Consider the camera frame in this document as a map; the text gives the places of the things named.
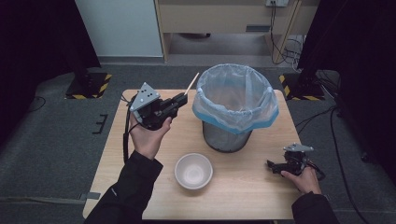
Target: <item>white bowl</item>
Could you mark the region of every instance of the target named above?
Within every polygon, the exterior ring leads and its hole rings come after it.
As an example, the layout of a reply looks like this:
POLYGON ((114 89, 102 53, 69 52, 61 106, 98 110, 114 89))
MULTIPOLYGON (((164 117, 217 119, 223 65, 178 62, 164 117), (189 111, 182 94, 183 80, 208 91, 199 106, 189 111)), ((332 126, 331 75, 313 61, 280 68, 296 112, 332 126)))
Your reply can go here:
POLYGON ((213 175, 212 164, 204 155, 190 153, 181 157, 175 168, 177 182, 186 189, 201 189, 213 175))

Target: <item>white stick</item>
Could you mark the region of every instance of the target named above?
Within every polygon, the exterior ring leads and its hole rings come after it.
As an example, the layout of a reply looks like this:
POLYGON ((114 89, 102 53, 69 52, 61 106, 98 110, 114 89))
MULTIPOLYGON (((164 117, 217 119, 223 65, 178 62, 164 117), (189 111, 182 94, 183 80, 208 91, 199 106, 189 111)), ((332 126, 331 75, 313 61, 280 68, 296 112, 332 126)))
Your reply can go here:
POLYGON ((190 86, 186 89, 186 92, 184 92, 184 95, 187 95, 187 93, 189 92, 189 90, 191 89, 192 84, 194 83, 195 79, 198 78, 199 73, 197 73, 197 75, 195 75, 194 79, 192 80, 192 82, 190 83, 190 86))

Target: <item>plastic bag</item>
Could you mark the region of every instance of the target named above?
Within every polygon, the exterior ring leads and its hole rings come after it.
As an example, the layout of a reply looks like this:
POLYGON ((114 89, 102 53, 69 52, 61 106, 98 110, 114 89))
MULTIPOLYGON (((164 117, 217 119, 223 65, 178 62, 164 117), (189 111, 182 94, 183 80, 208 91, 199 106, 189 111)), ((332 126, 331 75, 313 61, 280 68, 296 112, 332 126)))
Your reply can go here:
POLYGON ((251 67, 219 64, 200 76, 192 104, 195 116, 230 133, 266 128, 279 110, 268 80, 251 67))

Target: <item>tripod base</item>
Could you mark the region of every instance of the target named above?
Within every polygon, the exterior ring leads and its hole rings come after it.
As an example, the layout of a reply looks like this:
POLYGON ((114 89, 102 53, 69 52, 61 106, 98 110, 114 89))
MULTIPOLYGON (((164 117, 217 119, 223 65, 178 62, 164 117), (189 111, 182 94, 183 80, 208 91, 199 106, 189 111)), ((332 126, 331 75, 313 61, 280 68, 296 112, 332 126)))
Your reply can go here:
POLYGON ((111 75, 108 73, 90 73, 90 76, 92 77, 91 88, 87 90, 74 78, 66 92, 65 99, 101 98, 105 93, 111 75))
POLYGON ((319 84, 310 83, 302 87, 298 83, 300 74, 288 73, 279 77, 288 100, 324 100, 324 93, 319 84))

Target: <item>gray carpet floor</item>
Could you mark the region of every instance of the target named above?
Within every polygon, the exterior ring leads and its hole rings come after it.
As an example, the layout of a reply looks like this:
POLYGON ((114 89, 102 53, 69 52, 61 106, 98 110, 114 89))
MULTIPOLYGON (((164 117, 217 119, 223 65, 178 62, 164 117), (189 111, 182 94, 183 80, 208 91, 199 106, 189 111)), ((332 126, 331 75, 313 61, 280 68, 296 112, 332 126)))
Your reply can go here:
MULTIPOLYGON (((25 117, 0 149, 0 197, 46 197, 72 203, 0 203, 0 223, 82 223, 83 201, 89 192, 123 91, 147 82, 154 89, 186 89, 201 66, 104 65, 113 75, 100 99, 66 100, 73 80, 65 74, 42 83, 25 117), (103 131, 96 122, 108 115, 103 131)), ((282 90, 278 77, 291 68, 256 68, 282 90)), ((323 101, 287 101, 295 124, 335 105, 323 101)), ((341 223, 363 223, 348 199, 341 177, 330 114, 313 119, 300 132, 304 145, 315 148, 309 157, 327 175, 320 182, 331 197, 341 223)), ((333 116, 333 127, 351 196, 370 223, 396 223, 396 188, 378 164, 362 162, 361 148, 342 118, 333 116)), ((278 223, 293 223, 282 220, 278 223)))

